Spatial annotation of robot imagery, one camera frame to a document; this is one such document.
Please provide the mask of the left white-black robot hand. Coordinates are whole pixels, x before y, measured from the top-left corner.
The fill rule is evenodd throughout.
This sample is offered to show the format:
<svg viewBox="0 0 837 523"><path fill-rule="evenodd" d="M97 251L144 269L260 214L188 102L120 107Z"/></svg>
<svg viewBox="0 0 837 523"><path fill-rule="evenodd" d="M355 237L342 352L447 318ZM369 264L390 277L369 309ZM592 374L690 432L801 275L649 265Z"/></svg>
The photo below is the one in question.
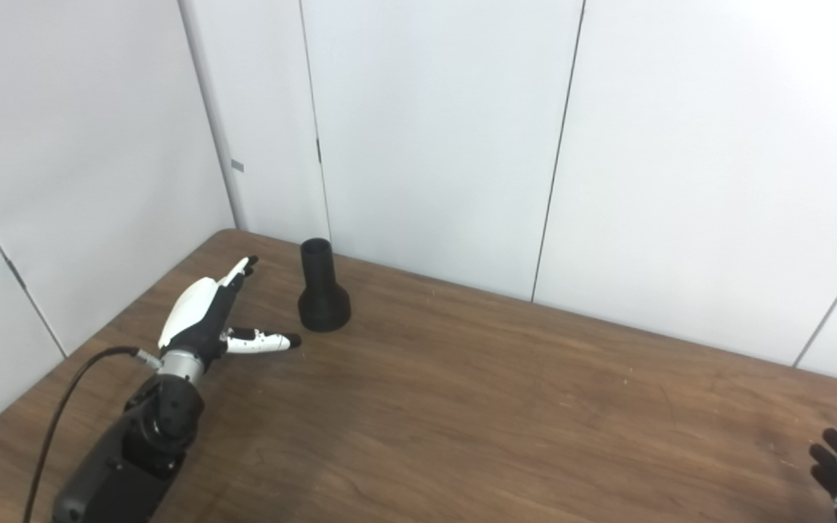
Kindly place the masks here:
<svg viewBox="0 0 837 523"><path fill-rule="evenodd" d="M202 277L177 298L166 319L158 348L165 367L171 353L182 353L198 360L205 369L224 354L262 354L296 349L302 337L237 328L227 325L230 311L247 277L253 274L258 257L239 259L225 275L216 280Z"/></svg>

